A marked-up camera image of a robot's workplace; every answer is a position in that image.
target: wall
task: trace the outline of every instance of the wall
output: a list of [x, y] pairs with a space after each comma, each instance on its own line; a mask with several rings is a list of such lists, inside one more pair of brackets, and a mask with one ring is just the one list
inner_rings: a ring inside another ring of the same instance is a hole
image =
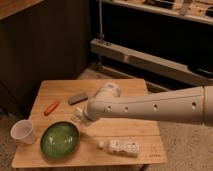
[[[42, 80], [74, 79], [86, 66], [88, 3], [46, 0], [0, 21], [0, 81], [25, 116]], [[17, 105], [6, 108], [17, 112]]]

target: small bottle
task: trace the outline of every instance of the small bottle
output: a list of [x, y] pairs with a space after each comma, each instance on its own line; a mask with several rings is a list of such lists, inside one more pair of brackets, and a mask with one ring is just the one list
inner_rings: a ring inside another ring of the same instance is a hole
[[134, 141], [127, 140], [109, 140], [99, 141], [98, 148], [110, 154], [137, 157], [139, 154], [139, 144]]

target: wooden tabletop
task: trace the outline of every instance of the wooden tabletop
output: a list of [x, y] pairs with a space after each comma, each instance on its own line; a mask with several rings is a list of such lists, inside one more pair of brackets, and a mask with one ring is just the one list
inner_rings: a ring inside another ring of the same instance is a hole
[[29, 8], [43, 0], [0, 0], [0, 20]]
[[[44, 81], [33, 105], [29, 119], [36, 127], [37, 141], [33, 145], [19, 144], [15, 153], [13, 168], [134, 165], [166, 162], [166, 155], [157, 123], [154, 121], [131, 119], [100, 119], [89, 127], [78, 125], [80, 143], [76, 152], [63, 160], [50, 160], [40, 151], [40, 138], [51, 124], [57, 121], [70, 121], [74, 109], [83, 107], [87, 101], [73, 106], [67, 103], [69, 97], [86, 92], [92, 97], [105, 82], [117, 83], [122, 96], [146, 95], [147, 88], [142, 79], [122, 80], [70, 80]], [[46, 107], [55, 100], [60, 105], [49, 116], [44, 116]], [[97, 148], [99, 140], [127, 139], [140, 144], [137, 158], [110, 155]]]

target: white cup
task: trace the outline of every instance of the white cup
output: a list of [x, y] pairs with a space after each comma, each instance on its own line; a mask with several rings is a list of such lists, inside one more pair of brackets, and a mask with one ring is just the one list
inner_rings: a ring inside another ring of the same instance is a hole
[[13, 139], [26, 144], [34, 144], [36, 141], [34, 127], [29, 120], [20, 120], [16, 122], [11, 128], [10, 135]]

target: green ceramic bowl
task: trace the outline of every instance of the green ceramic bowl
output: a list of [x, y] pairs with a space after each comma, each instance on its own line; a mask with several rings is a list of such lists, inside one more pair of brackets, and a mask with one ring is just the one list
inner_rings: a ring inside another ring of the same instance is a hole
[[52, 159], [60, 159], [71, 154], [79, 141], [79, 131], [70, 122], [56, 122], [46, 129], [41, 138], [41, 151]]

